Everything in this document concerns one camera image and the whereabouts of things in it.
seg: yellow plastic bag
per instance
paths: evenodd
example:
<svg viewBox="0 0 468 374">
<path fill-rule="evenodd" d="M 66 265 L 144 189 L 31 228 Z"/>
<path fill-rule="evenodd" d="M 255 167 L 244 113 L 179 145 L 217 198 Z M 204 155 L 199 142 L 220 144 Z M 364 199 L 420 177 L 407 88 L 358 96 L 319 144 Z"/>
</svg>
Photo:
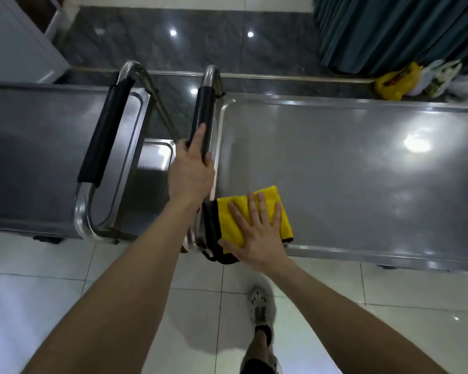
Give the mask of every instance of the yellow plastic bag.
<svg viewBox="0 0 468 374">
<path fill-rule="evenodd" d="M 411 91 L 421 76 L 421 66 L 412 62 L 400 71 L 390 72 L 376 79 L 374 89 L 386 100 L 399 101 Z"/>
</svg>

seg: shorts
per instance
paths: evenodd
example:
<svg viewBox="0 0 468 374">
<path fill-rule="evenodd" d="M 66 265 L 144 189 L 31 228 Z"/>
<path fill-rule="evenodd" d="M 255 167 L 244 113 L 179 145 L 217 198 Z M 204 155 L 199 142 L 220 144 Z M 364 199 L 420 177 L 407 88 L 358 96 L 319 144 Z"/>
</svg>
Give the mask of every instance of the shorts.
<svg viewBox="0 0 468 374">
<path fill-rule="evenodd" d="M 252 358 L 246 361 L 241 374 L 274 374 L 274 370 L 265 362 Z"/>
</svg>

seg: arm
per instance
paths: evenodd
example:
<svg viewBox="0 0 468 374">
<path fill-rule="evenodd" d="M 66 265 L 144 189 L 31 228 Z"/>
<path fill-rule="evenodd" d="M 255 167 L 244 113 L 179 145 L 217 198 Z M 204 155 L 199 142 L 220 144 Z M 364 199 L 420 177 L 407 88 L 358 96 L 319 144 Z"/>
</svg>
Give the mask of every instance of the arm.
<svg viewBox="0 0 468 374">
<path fill-rule="evenodd" d="M 270 225 L 263 194 L 250 193 L 253 226 L 237 207 L 231 214 L 244 234 L 243 248 L 220 240 L 219 244 L 240 261 L 267 275 L 293 301 L 343 374 L 447 374 L 430 357 L 393 328 L 291 261 L 280 237 L 281 205 Z"/>
<path fill-rule="evenodd" d="M 140 373 L 163 317 L 181 244 L 213 185 L 201 160 L 201 125 L 189 150 L 177 146 L 170 200 L 155 222 L 109 267 L 50 333 L 23 373 Z"/>
</svg>

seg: teal curtain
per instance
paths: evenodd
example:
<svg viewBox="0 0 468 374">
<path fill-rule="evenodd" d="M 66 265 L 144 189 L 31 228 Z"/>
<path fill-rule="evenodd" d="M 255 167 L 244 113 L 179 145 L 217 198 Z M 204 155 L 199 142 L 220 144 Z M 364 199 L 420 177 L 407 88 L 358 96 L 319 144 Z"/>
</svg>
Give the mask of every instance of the teal curtain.
<svg viewBox="0 0 468 374">
<path fill-rule="evenodd" d="M 416 60 L 462 59 L 468 72 L 468 0 L 314 0 L 322 63 L 378 76 Z"/>
</svg>

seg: black foam handle grip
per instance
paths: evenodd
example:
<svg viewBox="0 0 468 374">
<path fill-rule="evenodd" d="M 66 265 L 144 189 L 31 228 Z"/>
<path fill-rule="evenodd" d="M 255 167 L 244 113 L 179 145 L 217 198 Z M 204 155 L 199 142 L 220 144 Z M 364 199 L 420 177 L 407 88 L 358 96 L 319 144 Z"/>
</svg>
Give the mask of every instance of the black foam handle grip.
<svg viewBox="0 0 468 374">
<path fill-rule="evenodd" d="M 198 97 L 196 98 L 196 107 L 194 108 L 193 127 L 191 129 L 191 137 L 189 144 L 193 140 L 196 130 L 201 123 L 206 124 L 205 137 L 201 144 L 201 157 L 205 159 L 208 152 L 210 139 L 212 138 L 213 111 L 215 110 L 215 90 L 213 87 L 200 87 L 198 89 Z"/>
<path fill-rule="evenodd" d="M 128 95 L 130 95 L 134 84 L 134 79 L 126 78 L 109 88 L 99 121 L 78 174 L 79 183 L 91 182 L 95 184 L 96 188 L 100 186 Z"/>
</svg>

